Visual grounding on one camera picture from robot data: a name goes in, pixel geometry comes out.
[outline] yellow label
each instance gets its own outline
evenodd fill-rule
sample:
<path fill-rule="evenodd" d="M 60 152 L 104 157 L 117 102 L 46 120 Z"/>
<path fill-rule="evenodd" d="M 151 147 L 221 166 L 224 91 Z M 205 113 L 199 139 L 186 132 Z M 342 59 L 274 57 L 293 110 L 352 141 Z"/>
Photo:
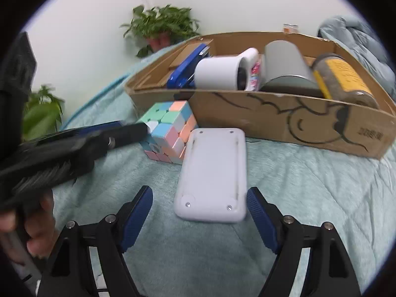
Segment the yellow label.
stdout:
<path fill-rule="evenodd" d="M 342 59 L 326 59 L 325 61 L 344 91 L 363 90 L 371 94 L 370 89 L 349 63 Z"/>
<path fill-rule="evenodd" d="M 315 70 L 314 71 L 314 76 L 315 76 L 316 82 L 318 83 L 318 86 L 319 86 L 320 90 L 322 91 L 322 93 L 324 95 L 324 98 L 332 99 L 331 95 L 330 95 L 330 92 L 329 92 L 329 89 L 327 88 L 326 84 L 324 83 L 323 78 L 320 75 L 319 71 Z"/>

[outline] rubik's cube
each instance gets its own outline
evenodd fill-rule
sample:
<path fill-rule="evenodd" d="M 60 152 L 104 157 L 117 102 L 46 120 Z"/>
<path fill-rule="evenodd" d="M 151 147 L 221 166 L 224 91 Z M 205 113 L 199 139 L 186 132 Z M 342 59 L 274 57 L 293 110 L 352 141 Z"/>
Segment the rubik's cube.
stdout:
<path fill-rule="evenodd" d="M 187 101 L 155 103 L 138 122 L 148 126 L 147 138 L 140 145 L 150 159 L 183 163 L 190 133 L 198 127 Z"/>

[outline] gray cylinder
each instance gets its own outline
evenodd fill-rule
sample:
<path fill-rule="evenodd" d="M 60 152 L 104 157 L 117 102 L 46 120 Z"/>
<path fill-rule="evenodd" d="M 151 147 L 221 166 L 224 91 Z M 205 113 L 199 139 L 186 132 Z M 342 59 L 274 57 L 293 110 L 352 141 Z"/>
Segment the gray cylinder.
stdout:
<path fill-rule="evenodd" d="M 295 44 L 272 41 L 265 46 L 265 84 L 261 91 L 323 98 L 311 69 Z"/>

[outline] blue comforter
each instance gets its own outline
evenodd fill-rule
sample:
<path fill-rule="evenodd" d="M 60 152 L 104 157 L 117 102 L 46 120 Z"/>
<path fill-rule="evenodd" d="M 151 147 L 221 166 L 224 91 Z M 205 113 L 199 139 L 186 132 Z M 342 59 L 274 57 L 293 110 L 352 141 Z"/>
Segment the blue comforter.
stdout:
<path fill-rule="evenodd" d="M 394 66 L 367 23 L 353 16 L 334 17 L 320 25 L 318 35 L 349 51 L 396 101 Z"/>

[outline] human hand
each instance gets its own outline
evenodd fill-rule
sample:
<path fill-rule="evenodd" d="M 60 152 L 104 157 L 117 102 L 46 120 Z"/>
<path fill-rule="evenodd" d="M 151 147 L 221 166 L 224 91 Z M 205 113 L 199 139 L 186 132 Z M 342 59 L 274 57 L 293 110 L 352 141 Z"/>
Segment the human hand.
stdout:
<path fill-rule="evenodd" d="M 29 215 L 25 220 L 25 230 L 31 237 L 26 246 L 33 257 L 49 256 L 59 235 L 55 230 L 55 219 L 52 215 L 54 206 L 52 191 L 41 198 L 40 205 L 42 209 Z M 0 213 L 0 244 L 12 261 L 22 264 L 21 256 L 18 255 L 8 236 L 5 235 L 7 232 L 15 230 L 16 226 L 15 211 Z"/>

